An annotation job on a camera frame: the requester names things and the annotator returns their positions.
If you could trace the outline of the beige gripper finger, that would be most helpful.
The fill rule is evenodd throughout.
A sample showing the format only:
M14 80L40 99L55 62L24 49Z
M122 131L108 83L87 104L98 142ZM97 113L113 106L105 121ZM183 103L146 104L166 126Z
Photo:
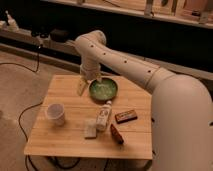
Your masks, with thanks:
M88 82L85 79L81 78L79 80L78 87L77 87L77 93L78 93L79 96L83 95L83 93L86 90L87 86L88 86Z

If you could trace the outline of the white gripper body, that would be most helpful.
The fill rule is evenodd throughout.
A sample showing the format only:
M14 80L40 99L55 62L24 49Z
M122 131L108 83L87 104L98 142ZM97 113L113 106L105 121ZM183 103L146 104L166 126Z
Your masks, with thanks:
M97 79L101 75L101 66L97 62L82 63L80 74L87 81Z

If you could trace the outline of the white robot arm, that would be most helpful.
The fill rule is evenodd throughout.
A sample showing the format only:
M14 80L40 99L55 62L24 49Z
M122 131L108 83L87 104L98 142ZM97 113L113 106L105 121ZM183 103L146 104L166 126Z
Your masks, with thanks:
M213 102L203 83L107 48L99 30L75 48L86 79L105 65L152 95L152 171L213 171Z

